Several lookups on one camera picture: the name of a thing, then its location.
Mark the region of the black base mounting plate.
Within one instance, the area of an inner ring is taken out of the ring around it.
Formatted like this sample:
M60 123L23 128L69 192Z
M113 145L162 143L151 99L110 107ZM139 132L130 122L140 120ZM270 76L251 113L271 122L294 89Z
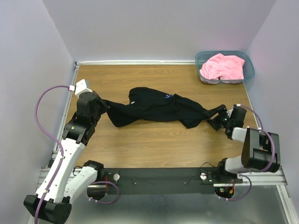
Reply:
M87 194L102 199L105 194L167 195L205 194L231 199L236 184L242 183L236 175L221 174L214 167L200 168L101 168L96 184Z

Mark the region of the teal plastic bin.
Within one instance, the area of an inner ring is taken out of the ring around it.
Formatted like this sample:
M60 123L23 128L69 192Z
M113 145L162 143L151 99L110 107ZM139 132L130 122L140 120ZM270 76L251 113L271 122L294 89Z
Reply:
M243 66L244 79L241 79L241 80L209 80L209 79L202 77L199 73L199 70L201 69L203 63L205 63L209 58L211 58L212 56L214 56L218 53L221 53L225 56L234 55L234 56L238 56L238 57L244 59L245 60L245 63ZM241 51L233 51L233 50L202 51L202 52L199 52L195 56L195 63L196 63L196 67L197 67L197 71L198 71L200 80L206 84L239 84L239 83L250 80L255 75L255 70L254 70L254 67L253 67L253 64L252 64L250 58L245 53L243 53Z

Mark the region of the pink t shirt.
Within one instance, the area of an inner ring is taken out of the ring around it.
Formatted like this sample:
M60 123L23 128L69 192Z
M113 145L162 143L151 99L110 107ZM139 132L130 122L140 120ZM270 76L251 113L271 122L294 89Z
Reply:
M218 53L203 63L199 73L209 80L241 80L244 79L244 63L238 56Z

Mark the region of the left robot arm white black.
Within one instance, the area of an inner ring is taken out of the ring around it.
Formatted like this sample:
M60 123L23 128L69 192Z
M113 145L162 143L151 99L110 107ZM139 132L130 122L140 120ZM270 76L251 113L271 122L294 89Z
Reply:
M73 202L88 184L103 181L103 165L89 161L83 173L72 181L69 177L76 161L84 151L101 115L107 111L106 103L94 91L83 92L77 100L77 110L65 125L59 152L41 186L34 195L27 195L24 206L35 218L52 224L64 224L68 219Z

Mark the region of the black t shirt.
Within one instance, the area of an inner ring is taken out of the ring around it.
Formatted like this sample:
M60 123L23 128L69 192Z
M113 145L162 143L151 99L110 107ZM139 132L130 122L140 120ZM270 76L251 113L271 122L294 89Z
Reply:
M128 98L128 105L106 101L109 107L107 114L116 127L143 119L155 122L179 121L186 128L194 128L201 121L211 118L209 110L177 94L136 87L130 90Z

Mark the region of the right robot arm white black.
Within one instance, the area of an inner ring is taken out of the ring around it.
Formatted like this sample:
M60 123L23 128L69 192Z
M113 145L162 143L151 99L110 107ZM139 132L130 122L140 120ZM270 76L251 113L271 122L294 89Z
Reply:
M259 123L257 128L243 126L248 110L256 116ZM266 131L253 109L236 104L228 110L225 105L221 105L210 112L215 117L207 120L207 123L214 130L223 128L228 139L243 143L241 155L222 159L217 167L212 169L211 177L225 183L250 171L275 173L279 170L281 165L279 135Z

